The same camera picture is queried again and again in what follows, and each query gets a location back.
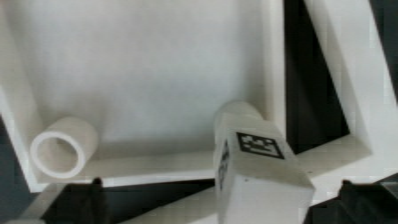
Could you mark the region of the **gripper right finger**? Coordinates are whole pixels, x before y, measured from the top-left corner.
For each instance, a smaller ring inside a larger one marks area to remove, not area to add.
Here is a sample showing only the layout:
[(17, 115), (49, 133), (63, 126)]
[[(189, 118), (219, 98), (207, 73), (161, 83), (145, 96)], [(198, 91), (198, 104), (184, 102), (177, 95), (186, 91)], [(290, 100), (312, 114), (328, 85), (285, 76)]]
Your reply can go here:
[(338, 197), (314, 205), (305, 224), (398, 224), (398, 181), (344, 181)]

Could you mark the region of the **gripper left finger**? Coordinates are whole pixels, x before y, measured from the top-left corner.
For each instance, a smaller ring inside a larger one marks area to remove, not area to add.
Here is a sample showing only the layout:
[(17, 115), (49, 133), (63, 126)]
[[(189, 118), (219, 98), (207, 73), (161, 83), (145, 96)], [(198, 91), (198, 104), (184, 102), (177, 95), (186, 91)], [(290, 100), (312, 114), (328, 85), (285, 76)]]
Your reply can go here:
[(52, 184), (6, 224), (111, 224), (104, 182)]

